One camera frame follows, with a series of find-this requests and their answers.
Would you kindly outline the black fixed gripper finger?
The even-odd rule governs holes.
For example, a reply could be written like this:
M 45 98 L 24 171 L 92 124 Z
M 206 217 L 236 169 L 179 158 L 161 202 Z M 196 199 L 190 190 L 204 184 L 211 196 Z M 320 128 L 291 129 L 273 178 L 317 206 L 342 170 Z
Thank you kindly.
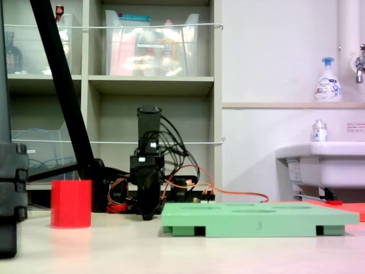
M 149 221 L 152 220 L 155 211 L 149 212 L 148 211 L 148 188 L 142 189 L 138 188 L 137 190 L 137 207 L 142 215 L 143 220 Z

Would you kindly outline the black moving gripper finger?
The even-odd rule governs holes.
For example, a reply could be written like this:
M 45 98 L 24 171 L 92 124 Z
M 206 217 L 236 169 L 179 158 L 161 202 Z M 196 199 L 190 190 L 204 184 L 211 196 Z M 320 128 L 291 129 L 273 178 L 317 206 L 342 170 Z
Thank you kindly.
M 160 204 L 160 171 L 155 171 L 149 175 L 148 180 L 150 182 L 148 187 L 148 211 L 154 212 Z

